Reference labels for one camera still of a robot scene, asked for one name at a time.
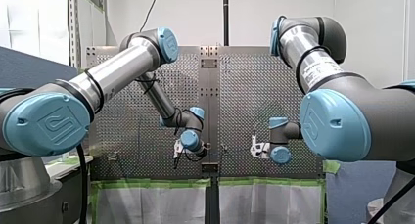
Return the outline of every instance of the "metal frame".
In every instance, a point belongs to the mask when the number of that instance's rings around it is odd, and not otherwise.
[[[79,20],[77,0],[69,0],[69,53],[70,65],[77,69],[81,68],[81,49],[79,38]]]
[[[117,47],[88,47],[87,48],[87,64],[89,67],[93,67],[97,65],[98,63],[104,61],[105,59],[110,58],[111,56],[115,55],[118,52]],[[221,89],[223,86],[226,86],[228,83],[221,82],[223,79],[222,72],[225,68],[229,68],[229,66],[232,65],[232,59],[236,57],[236,59],[239,59],[239,62],[243,62],[244,59],[248,57],[248,60],[252,58],[252,60],[255,60],[258,62],[258,64],[261,66],[263,65],[261,62],[266,62],[265,66],[266,68],[273,70],[274,66],[277,65],[277,71],[286,71],[284,74],[289,75],[287,78],[294,78],[294,74],[291,70],[289,70],[287,67],[282,67],[282,62],[278,60],[271,60],[274,58],[270,58],[268,54],[268,47],[217,47],[217,46],[201,46],[201,47],[180,47],[180,53],[182,55],[191,55],[191,57],[194,57],[197,55],[199,67],[198,67],[198,89],[197,89],[197,102],[198,105],[206,110],[205,115],[205,126],[206,128],[203,131],[202,134],[202,140],[204,142],[210,143],[210,150],[208,151],[207,156],[198,163],[192,163],[191,166],[198,166],[201,170],[199,178],[209,178],[211,181],[210,187],[206,188],[206,218],[205,223],[220,223],[220,209],[219,209],[219,187],[218,187],[218,180],[221,176],[275,176],[277,177],[288,177],[288,178],[324,178],[324,173],[322,171],[322,160],[320,158],[317,158],[316,156],[313,156],[310,154],[312,159],[315,160],[315,164],[310,164],[315,168],[315,172],[310,173],[290,173],[290,167],[287,166],[284,169],[281,169],[277,167],[275,164],[273,164],[271,161],[263,161],[263,159],[257,159],[255,162],[258,163],[258,166],[261,164],[266,164],[268,167],[259,172],[259,173],[244,173],[244,174],[238,174],[237,171],[235,174],[226,173],[223,174],[221,165],[224,161],[226,161],[226,158],[224,155],[224,150],[226,149],[226,146],[221,146],[220,142],[220,129],[219,129],[219,119],[223,117],[221,108],[225,103],[221,101],[232,101],[229,99],[226,99],[226,96],[222,96],[222,94],[227,94],[226,90]],[[268,73],[262,73],[262,69],[255,70],[257,71],[257,74],[259,76],[263,74]],[[287,80],[288,82],[293,82],[289,86],[284,86],[284,90],[289,89],[289,93],[293,95],[293,99],[291,100],[289,104],[293,104],[293,102],[297,103],[300,106],[300,99],[302,98],[302,94],[300,93],[300,90],[295,86],[294,80]],[[286,84],[284,83],[275,83],[275,85],[278,86],[278,88],[282,85]],[[285,112],[290,112],[291,120],[297,120],[298,113],[297,111],[293,111],[291,109],[286,110]],[[262,124],[267,125],[267,118],[264,119],[265,122],[262,122]],[[266,141],[264,136],[264,133],[268,134],[267,126],[262,125],[258,131],[260,131],[259,135],[262,135],[263,141]],[[90,131],[90,138],[89,138],[89,144],[90,144],[90,150],[94,151],[97,147],[99,147],[99,136],[97,135],[98,131],[95,127],[91,128]],[[248,148],[251,147],[251,132],[248,133],[247,137],[249,139],[247,145],[245,145]],[[172,146],[174,145],[174,142],[171,142],[171,154],[173,153]],[[304,143],[301,142],[293,142],[294,147],[300,148],[305,147]],[[249,157],[250,159],[254,159],[251,156],[251,153],[247,150],[246,151],[246,157]],[[119,155],[115,154],[113,157],[108,157],[108,160],[119,160]],[[243,163],[252,162],[250,159],[245,160],[244,156],[238,156],[238,159],[242,159]],[[195,178],[194,175],[191,176],[163,176],[163,177],[157,177],[161,179],[183,179],[183,178]]]

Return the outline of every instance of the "metal post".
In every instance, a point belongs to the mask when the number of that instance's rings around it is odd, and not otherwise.
[[[223,28],[223,45],[229,46],[229,0],[223,0]]]
[[[210,150],[202,160],[202,176],[210,179],[210,186],[205,194],[205,224],[220,223],[219,209],[219,165],[218,165],[218,115],[219,115],[219,60],[216,46],[201,47],[201,69],[199,87],[201,106],[208,111],[205,115],[205,123],[208,128],[204,130],[206,142],[210,142]]]

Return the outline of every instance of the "metal bracket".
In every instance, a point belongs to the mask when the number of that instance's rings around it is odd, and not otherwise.
[[[201,59],[202,68],[217,68],[217,59]]]
[[[218,171],[219,171],[218,162],[203,162],[202,163],[202,176],[203,177],[211,178],[212,173],[217,174]]]
[[[217,46],[201,46],[201,68],[217,68],[218,67],[218,51]]]

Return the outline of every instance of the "vertical pole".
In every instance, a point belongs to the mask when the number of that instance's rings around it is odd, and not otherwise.
[[[224,46],[229,46],[229,0],[223,0],[223,38]]]

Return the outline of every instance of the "black joint ring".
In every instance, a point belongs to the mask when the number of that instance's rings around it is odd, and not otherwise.
[[[280,145],[280,146],[287,146],[288,145],[288,142],[287,143],[274,143],[274,142],[269,142],[271,145]]]
[[[98,112],[100,112],[100,111],[101,111],[101,109],[102,109],[102,108],[103,108],[103,106],[104,106],[104,91],[103,91],[103,89],[101,88],[101,86],[100,86],[100,84],[98,83],[98,81],[96,81],[96,80],[95,80],[94,76],[92,76],[92,75],[91,75],[91,73],[89,73],[88,69],[86,69],[84,73],[85,73],[85,74],[89,77],[89,79],[91,79],[91,80],[92,80],[92,82],[94,82],[94,84],[95,84],[95,86],[97,87],[98,92],[99,92],[99,94],[100,94],[100,106],[98,106],[98,109],[95,111],[95,113],[98,113]]]
[[[159,53],[160,65],[163,64],[163,63],[167,63],[164,59],[164,56],[162,55],[160,46],[154,40],[150,39],[149,37],[143,36],[143,35],[138,35],[136,37],[144,38],[144,39],[148,40],[150,43],[152,43],[152,45],[156,48],[157,52]]]
[[[318,20],[319,32],[318,32],[318,44],[323,45],[324,43],[324,36],[326,35],[326,28],[324,27],[324,21],[321,17],[316,17]]]
[[[62,80],[55,80],[55,82],[53,82],[52,84],[56,84],[56,85],[58,85],[58,86],[60,86],[64,89],[66,89],[68,92],[70,92],[88,110],[88,112],[89,112],[89,121],[91,123],[94,121],[94,118],[95,118],[94,110],[92,109],[92,107],[88,103],[88,101],[85,99],[85,97],[79,91],[77,91],[75,88],[73,88],[73,86],[71,86],[70,84],[68,84],[68,83],[66,83]]]
[[[20,154],[20,153],[5,154],[5,155],[0,155],[0,162],[16,160],[16,159],[21,159],[21,158],[26,158],[26,157],[29,157],[29,156]]]
[[[324,46],[315,46],[307,51],[304,52],[304,54],[301,55],[299,62],[297,63],[297,68],[296,68],[296,81],[297,81],[297,86],[299,87],[300,91],[305,94],[304,89],[301,86],[301,82],[300,82],[300,67],[302,62],[305,60],[305,58],[307,58],[307,56],[315,51],[325,51],[327,54],[330,54],[330,51],[324,47]]]
[[[359,78],[365,79],[363,76],[353,73],[353,72],[340,72],[334,75],[329,75],[329,76],[324,77],[322,80],[316,83],[311,89],[309,89],[308,92],[311,92],[311,91],[314,91],[320,88],[323,84],[329,82],[330,80],[334,80],[334,79],[337,79],[340,77],[346,77],[346,76],[359,77]]]
[[[294,24],[294,25],[292,25],[292,26],[288,27],[287,29],[285,29],[283,33],[279,34],[278,41],[281,39],[281,37],[283,37],[283,36],[285,35],[285,33],[287,33],[289,30],[291,30],[292,28],[294,28],[294,27],[296,27],[296,26],[299,26],[299,25],[301,25],[301,26],[308,26],[308,27],[311,27],[311,26],[309,26],[309,25],[307,25],[307,24]],[[282,49],[282,48],[281,48],[281,45],[279,45],[279,46],[278,46],[278,53],[280,54],[281,60],[284,62],[284,64],[285,64],[287,67],[289,67],[290,69],[293,69],[293,67],[291,67],[291,66],[289,65],[289,63],[287,62],[287,60],[286,60],[286,59],[285,59],[285,57],[283,56],[283,52],[282,52],[282,50],[281,50],[281,49]]]
[[[200,130],[200,129],[198,129],[198,128],[185,127],[184,129],[185,129],[185,130],[188,130],[188,129],[190,129],[190,130],[195,130],[195,131],[198,131],[198,132],[202,133],[202,130]]]

